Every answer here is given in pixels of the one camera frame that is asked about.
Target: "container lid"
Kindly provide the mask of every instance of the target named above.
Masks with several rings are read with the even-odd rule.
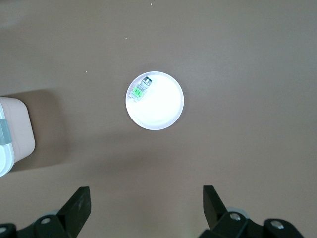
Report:
[[[14,165],[14,151],[8,122],[0,103],[0,177],[7,174]]]
[[[139,101],[131,98],[131,92],[145,78],[151,80]],[[130,84],[125,96],[128,114],[139,126],[149,130],[161,130],[174,124],[184,107],[184,94],[177,81],[163,72],[147,72]]]

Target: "silver bolt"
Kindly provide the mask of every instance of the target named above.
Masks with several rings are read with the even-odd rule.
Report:
[[[282,223],[280,223],[279,221],[277,220],[274,220],[274,221],[271,221],[271,225],[274,226],[275,228],[278,228],[278,229],[284,229],[284,226]]]
[[[51,219],[49,217],[44,218],[43,220],[41,220],[41,224],[46,224],[49,223],[51,221]]]
[[[0,227],[0,233],[3,233],[6,231],[6,227]]]
[[[231,213],[230,217],[231,217],[232,220],[235,220],[235,221],[240,221],[241,220],[241,217],[237,213]]]

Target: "white plastic box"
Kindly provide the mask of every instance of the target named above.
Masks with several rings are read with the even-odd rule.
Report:
[[[15,98],[0,97],[0,177],[29,156],[35,140],[28,110]]]

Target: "small transparent connector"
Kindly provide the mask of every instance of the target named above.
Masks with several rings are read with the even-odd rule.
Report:
[[[152,83],[152,80],[150,80],[149,77],[145,77],[141,83],[137,84],[132,91],[129,94],[130,98],[133,98],[135,102],[138,102],[141,100],[141,98],[144,96],[144,94],[147,91],[147,88]]]

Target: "white plate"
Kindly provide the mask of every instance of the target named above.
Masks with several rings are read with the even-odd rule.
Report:
[[[152,83],[142,99],[135,102],[129,94],[145,77],[149,77]],[[130,84],[125,105],[137,125],[149,130],[162,130],[173,125],[180,117],[184,108],[184,94],[172,76],[163,72],[147,72]]]

